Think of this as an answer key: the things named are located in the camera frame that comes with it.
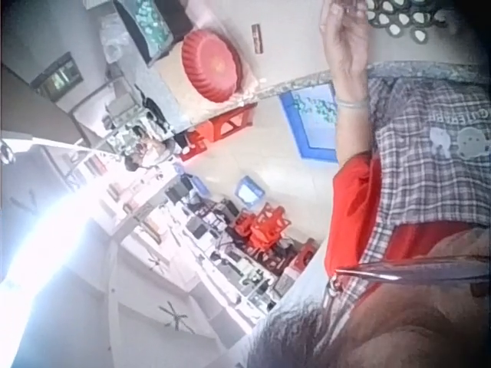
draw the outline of tiled floor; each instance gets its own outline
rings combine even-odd
[[[266,191],[266,200],[285,207],[292,220],[287,235],[321,242],[328,233],[338,165],[301,159],[277,97],[259,103],[252,127],[214,143],[186,168],[211,192],[232,199],[237,183],[248,175]]]

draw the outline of bracelet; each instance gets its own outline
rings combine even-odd
[[[335,97],[334,99],[338,107],[344,107],[345,109],[365,110],[370,107],[370,104],[368,102],[368,97],[358,102],[347,102],[347,101],[340,100],[337,97]]]

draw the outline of blue framed picture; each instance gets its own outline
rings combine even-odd
[[[250,209],[264,198],[265,191],[249,176],[244,176],[237,185],[235,195],[246,208]]]
[[[279,98],[300,156],[336,163],[336,103],[332,85],[293,90]]]

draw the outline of hand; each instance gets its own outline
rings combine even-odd
[[[346,1],[325,0],[324,51],[336,93],[343,100],[362,100],[366,97],[370,31],[367,6],[365,0],[354,0],[355,7],[347,6]]]

